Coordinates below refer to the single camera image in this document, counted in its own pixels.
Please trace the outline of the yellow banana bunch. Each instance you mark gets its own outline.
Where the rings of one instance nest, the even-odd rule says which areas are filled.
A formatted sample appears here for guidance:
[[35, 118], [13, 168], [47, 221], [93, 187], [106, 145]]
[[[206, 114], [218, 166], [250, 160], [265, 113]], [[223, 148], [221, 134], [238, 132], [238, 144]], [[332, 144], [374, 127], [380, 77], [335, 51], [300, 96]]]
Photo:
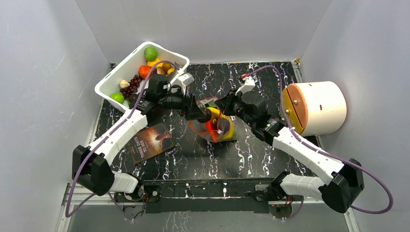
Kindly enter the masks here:
[[210, 140], [214, 143], [235, 140], [234, 137], [234, 124], [229, 116], [221, 113], [217, 108], [207, 107], [210, 110], [212, 117], [218, 119], [218, 134], [215, 136], [210, 135]]

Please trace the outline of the red carrot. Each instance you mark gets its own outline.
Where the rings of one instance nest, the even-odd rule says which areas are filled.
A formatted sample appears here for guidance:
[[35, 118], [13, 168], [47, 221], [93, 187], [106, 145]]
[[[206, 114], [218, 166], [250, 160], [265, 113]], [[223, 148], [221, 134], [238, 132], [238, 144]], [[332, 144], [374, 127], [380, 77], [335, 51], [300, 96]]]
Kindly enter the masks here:
[[205, 123], [205, 127], [209, 134], [211, 134], [212, 136], [217, 135], [219, 131], [218, 130], [218, 119], [217, 118], [210, 119], [209, 121]]

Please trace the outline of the clear zip top bag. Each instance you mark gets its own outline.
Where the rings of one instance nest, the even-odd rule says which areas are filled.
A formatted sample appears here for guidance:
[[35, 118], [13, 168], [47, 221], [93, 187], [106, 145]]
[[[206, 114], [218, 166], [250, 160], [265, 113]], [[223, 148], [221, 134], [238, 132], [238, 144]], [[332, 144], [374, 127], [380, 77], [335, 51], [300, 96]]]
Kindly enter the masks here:
[[189, 122], [190, 129], [209, 142], [236, 141], [234, 123], [231, 117], [220, 111], [215, 104], [216, 100], [217, 97], [210, 97], [197, 101], [198, 106], [210, 115], [210, 119], [204, 123], [192, 120]]

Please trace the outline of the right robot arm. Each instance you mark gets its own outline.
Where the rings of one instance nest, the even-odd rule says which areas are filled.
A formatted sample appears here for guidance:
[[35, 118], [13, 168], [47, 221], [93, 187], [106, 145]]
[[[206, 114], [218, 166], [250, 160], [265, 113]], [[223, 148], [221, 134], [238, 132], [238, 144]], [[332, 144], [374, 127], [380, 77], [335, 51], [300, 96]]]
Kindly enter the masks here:
[[321, 149], [293, 135], [287, 123], [269, 114], [266, 101], [256, 92], [235, 94], [234, 91], [215, 102], [226, 116], [235, 116], [251, 127], [259, 140], [282, 150], [308, 167], [315, 177], [300, 176], [289, 172], [278, 175], [264, 194], [285, 200], [299, 195], [322, 200], [336, 212], [345, 213], [364, 189], [362, 171], [358, 161], [350, 163], [321, 154]]

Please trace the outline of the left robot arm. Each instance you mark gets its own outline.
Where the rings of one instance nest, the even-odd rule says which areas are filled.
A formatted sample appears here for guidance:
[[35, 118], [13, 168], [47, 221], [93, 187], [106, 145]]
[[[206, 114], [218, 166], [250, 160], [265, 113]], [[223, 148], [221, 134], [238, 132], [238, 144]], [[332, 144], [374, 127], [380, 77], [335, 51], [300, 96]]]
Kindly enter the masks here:
[[145, 189], [132, 174], [115, 172], [111, 164], [120, 150], [144, 129], [154, 113], [162, 109], [177, 110], [187, 120], [205, 119], [195, 96], [186, 87], [194, 81], [191, 74], [176, 75], [171, 80], [154, 74], [141, 85], [141, 92], [124, 115], [101, 137], [73, 151], [72, 178], [93, 194], [125, 192], [132, 201], [143, 198]]

